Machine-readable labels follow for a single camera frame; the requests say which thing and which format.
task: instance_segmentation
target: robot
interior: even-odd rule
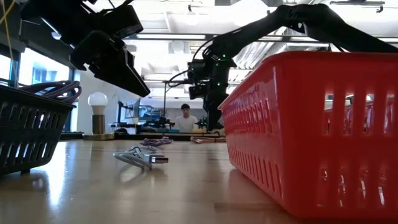
[[[24,3],[22,19],[41,17],[59,33],[61,41],[73,47],[71,63],[85,70],[84,64],[100,78],[113,85],[145,97],[149,94],[134,69],[134,57],[126,50],[123,38],[143,30],[127,0],[115,9],[93,12],[82,1],[95,4],[96,0],[29,0]],[[307,36],[330,42],[349,52],[398,53],[398,49],[354,27],[349,26],[324,4],[279,6],[267,16],[231,32],[207,41],[198,51],[203,59],[188,64],[190,99],[203,98],[203,109],[208,114],[207,130],[215,128],[221,117],[218,106],[228,94],[228,73],[236,67],[233,57],[245,46],[284,26]]]

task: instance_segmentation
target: red plastic basket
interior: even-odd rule
[[[298,217],[398,218],[397,91],[398,55],[269,57],[220,105],[229,159]]]

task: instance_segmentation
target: person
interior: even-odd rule
[[[175,119],[175,127],[180,130],[181,133],[190,133],[193,129],[197,129],[195,123],[198,122],[197,118],[190,114],[191,108],[188,104],[184,103],[181,106],[182,116],[178,116]]]

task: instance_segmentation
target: table surface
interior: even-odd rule
[[[153,136],[203,136],[203,137],[217,137],[219,134],[206,134],[206,133],[147,133],[141,132],[140,135],[153,135]]]
[[[229,163],[223,143],[173,142],[161,151],[170,163],[146,171],[112,155],[137,144],[60,142],[46,166],[0,177],[0,223],[380,223],[292,217]]]

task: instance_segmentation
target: ceiling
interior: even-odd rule
[[[141,34],[222,34],[240,26],[256,21],[266,15],[267,10],[274,10],[264,2],[266,0],[231,0],[236,2],[229,6],[219,6],[221,0],[135,0],[134,9],[144,27]],[[372,35],[398,35],[398,1],[384,0],[384,11],[376,13],[377,6],[336,6],[330,7],[347,23]],[[326,3],[329,0],[283,0],[284,4]],[[122,0],[112,0],[115,6]],[[98,0],[91,6],[101,10],[111,8],[108,0]],[[274,35],[298,35],[285,28],[276,30]],[[135,68],[145,80],[168,80],[178,72],[187,69],[187,62],[192,60],[194,51],[204,43],[205,35],[180,35],[178,38],[168,36],[159,40],[152,38],[126,39],[128,49],[136,56]],[[231,70],[229,80],[241,82],[245,76],[264,58],[270,54],[286,50],[312,50],[316,47],[306,43],[274,44],[272,42],[255,42],[248,45],[234,60],[239,69]],[[164,85],[147,83],[152,90],[151,97],[163,97]],[[170,97],[188,97],[187,86],[170,90]]]

